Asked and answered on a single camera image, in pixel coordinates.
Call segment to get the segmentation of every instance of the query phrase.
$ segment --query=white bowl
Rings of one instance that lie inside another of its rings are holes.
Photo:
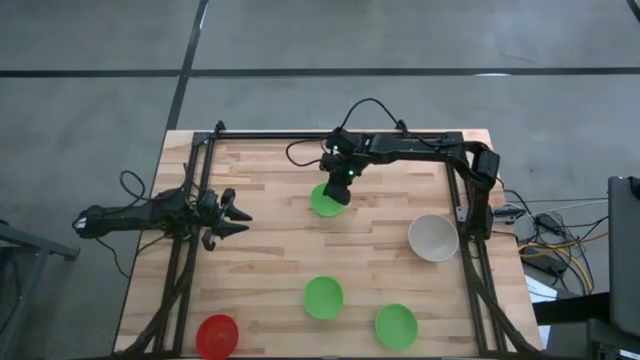
[[[421,258],[440,262],[458,250],[458,231],[440,215],[422,215],[409,226],[409,244]]]

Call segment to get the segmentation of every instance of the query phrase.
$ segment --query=concrete floor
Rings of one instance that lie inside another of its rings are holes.
[[[5,0],[0,70],[179,69],[197,5]],[[639,32],[622,0],[212,0],[194,68],[638,66]],[[192,79],[177,127],[331,128],[374,96],[413,128],[489,128],[507,186],[538,211],[573,203],[546,200],[606,196],[611,175],[640,176],[638,79]],[[128,201],[123,169],[151,183],[176,82],[0,78],[0,217],[82,246],[77,262],[48,265],[23,358],[109,353],[127,281],[70,223],[91,204]],[[391,124],[367,105],[350,126]],[[601,205],[563,213],[567,223],[604,214]],[[126,272],[137,236],[105,237]],[[606,242],[587,248],[606,291]]]

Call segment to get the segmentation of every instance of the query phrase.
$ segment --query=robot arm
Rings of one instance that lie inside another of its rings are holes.
[[[163,230],[174,239],[184,239],[189,236],[192,226],[203,226],[207,228],[202,238],[203,245],[206,250],[213,251],[216,236],[224,239],[249,229],[246,225],[225,220],[225,217],[232,221],[252,220],[251,216],[234,206],[235,197],[233,189],[226,189],[218,201],[218,195],[207,189],[200,199],[190,203],[180,187],[162,192],[139,206],[93,205],[80,213],[73,227],[81,238],[87,239],[112,231],[151,229]]]
[[[441,143],[394,134],[352,135],[336,128],[327,138],[330,153],[322,155],[320,169],[329,172],[324,195],[341,204],[351,199],[349,185],[370,164],[390,164],[397,160],[436,161],[451,165],[468,185],[469,211],[463,229],[475,240],[491,235],[493,214],[489,206],[489,192],[496,182],[500,156],[477,141]],[[467,152],[472,153],[471,166]]]

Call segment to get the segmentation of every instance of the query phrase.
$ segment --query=wooden table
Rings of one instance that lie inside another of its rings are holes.
[[[487,130],[462,131],[465,140],[490,145]],[[155,193],[182,183],[192,134],[167,133]],[[183,355],[197,355],[198,326],[217,313],[232,316],[239,325],[234,356],[477,354],[460,253],[442,263],[429,263],[413,254],[408,244],[409,224],[418,216],[440,214],[453,221],[444,164],[398,161],[370,166],[351,186],[352,201],[345,212],[320,218],[310,209],[309,194],[326,181],[327,174],[317,166],[293,166],[284,155],[289,142],[216,141],[210,186],[219,192],[235,188],[237,207],[254,220],[250,231],[219,242],[214,252],[198,249]],[[320,153],[318,143],[300,144],[291,151],[298,162]],[[462,182],[458,184],[464,193]],[[491,203],[504,204],[499,186]],[[158,235],[145,232],[140,246]],[[487,246],[498,301],[528,341],[540,347],[515,242],[494,235]],[[128,346],[159,307],[170,248],[167,240],[138,256],[115,350]],[[302,307],[305,284],[319,275],[330,275],[342,284],[345,304],[336,320],[315,320]],[[418,339],[401,353],[383,347],[373,327],[377,311],[392,303],[408,306],[419,323]],[[169,339],[174,318],[175,314],[169,320]],[[490,348],[495,348],[486,308],[483,320]]]

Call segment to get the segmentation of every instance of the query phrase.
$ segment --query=green bowl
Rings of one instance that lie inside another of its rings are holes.
[[[418,337],[418,321],[407,307],[388,305],[378,311],[376,335],[389,349],[404,350]]]
[[[304,309],[316,319],[335,319],[343,300],[342,287],[328,276],[317,277],[304,287]]]
[[[344,211],[344,205],[332,198],[322,195],[327,184],[320,184],[311,192],[311,208],[320,216],[336,216]]]

